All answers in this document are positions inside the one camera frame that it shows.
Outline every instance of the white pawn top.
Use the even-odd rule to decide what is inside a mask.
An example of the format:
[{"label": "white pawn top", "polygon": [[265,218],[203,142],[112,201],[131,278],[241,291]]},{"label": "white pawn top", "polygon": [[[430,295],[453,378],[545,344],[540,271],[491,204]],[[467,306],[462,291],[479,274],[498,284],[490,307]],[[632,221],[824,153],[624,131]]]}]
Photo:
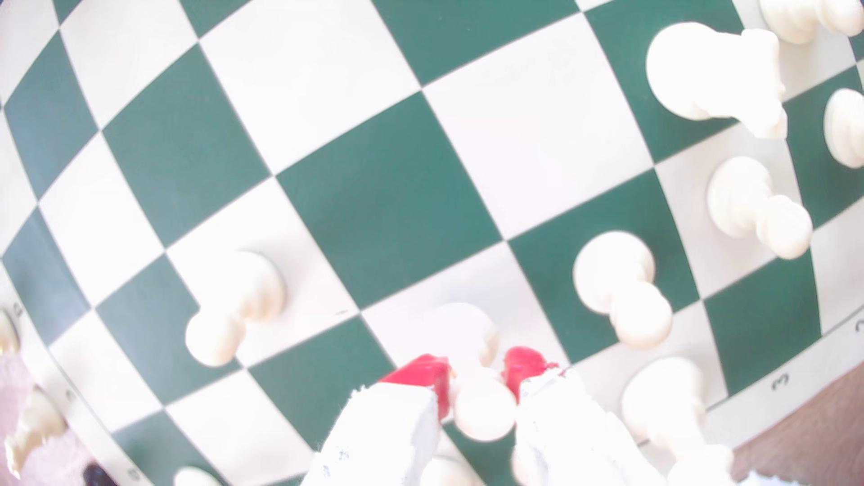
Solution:
[{"label": "white pawn top", "polygon": [[639,370],[621,396],[622,419],[630,431],[668,449],[677,460],[670,486],[731,486],[732,451],[706,445],[705,378],[692,361],[661,358]]},{"label": "white pawn top", "polygon": [[590,240],[576,256],[573,282],[590,310],[608,314],[625,344],[657,346],[672,329],[672,307],[654,282],[654,257],[638,237],[610,231]]},{"label": "white pawn top", "polygon": [[768,27],[793,44],[812,41],[819,24],[849,37],[864,29],[861,0],[760,0],[759,5]]},{"label": "white pawn top", "polygon": [[479,486],[471,471],[455,459],[434,456],[423,468],[420,486]]},{"label": "white pawn top", "polygon": [[516,396],[499,373],[479,368],[460,374],[454,384],[453,417],[463,434],[478,442],[492,442],[510,432],[516,423]]},{"label": "white pawn top", "polygon": [[825,107],[824,128],[837,162],[851,169],[864,166],[864,95],[848,88],[835,91]]},{"label": "white pawn top", "polygon": [[265,257],[236,252],[220,262],[221,272],[186,327],[186,347],[201,364],[225,365],[246,337],[247,321],[264,322],[285,306],[285,283]]},{"label": "white pawn top", "polygon": [[6,437],[6,466],[12,476],[21,479],[21,468],[27,457],[49,438],[66,431],[66,421],[54,403],[40,388],[34,387],[18,416],[15,433]]},{"label": "white pawn top", "polygon": [[786,138],[779,49],[767,30],[736,35],[676,23],[651,41],[645,72],[660,104],[679,117],[737,118],[756,137]]},{"label": "white pawn top", "polygon": [[0,356],[17,353],[19,344],[12,318],[5,310],[0,309]]},{"label": "white pawn top", "polygon": [[810,247],[813,221],[800,204],[775,195],[768,169],[750,157],[733,157],[708,183],[708,213],[725,234],[756,237],[781,259],[796,259]]},{"label": "white pawn top", "polygon": [[174,486],[222,486],[222,483],[204,470],[185,467],[174,474]]}]

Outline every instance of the red tip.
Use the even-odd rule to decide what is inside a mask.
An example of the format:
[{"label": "red tip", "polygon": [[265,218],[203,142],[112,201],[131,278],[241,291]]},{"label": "red tip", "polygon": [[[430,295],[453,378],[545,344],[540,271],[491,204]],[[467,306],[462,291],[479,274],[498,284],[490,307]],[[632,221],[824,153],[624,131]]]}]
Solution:
[{"label": "red tip", "polygon": [[527,346],[514,346],[507,350],[504,356],[504,371],[501,376],[504,377],[504,382],[510,391],[516,395],[516,401],[519,401],[519,385],[526,378],[539,376],[544,371],[550,368],[558,368],[558,363],[546,362],[538,351]]},{"label": "red tip", "polygon": [[438,419],[447,417],[450,411],[450,363],[446,357],[422,355],[379,381],[432,387],[438,395]]}]

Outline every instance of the chessboard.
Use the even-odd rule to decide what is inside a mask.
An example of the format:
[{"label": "chessboard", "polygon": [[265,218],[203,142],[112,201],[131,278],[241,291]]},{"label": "chessboard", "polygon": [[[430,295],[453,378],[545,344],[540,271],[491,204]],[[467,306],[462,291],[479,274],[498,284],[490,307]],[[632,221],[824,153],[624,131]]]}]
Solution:
[{"label": "chessboard", "polygon": [[[23,359],[118,484],[298,484],[351,391],[456,302],[613,412],[640,367],[689,357],[709,442],[746,442],[864,361],[864,169],[823,137],[864,39],[781,44],[789,135],[765,140],[654,98],[649,43],[685,21],[766,27],[757,0],[6,0],[0,304]],[[809,211],[804,256],[712,223],[735,156]],[[674,310],[657,348],[575,293],[610,230],[653,251]],[[288,303],[208,368],[184,331],[236,250],[274,262]],[[514,484],[512,432],[443,428],[441,454]]]}]

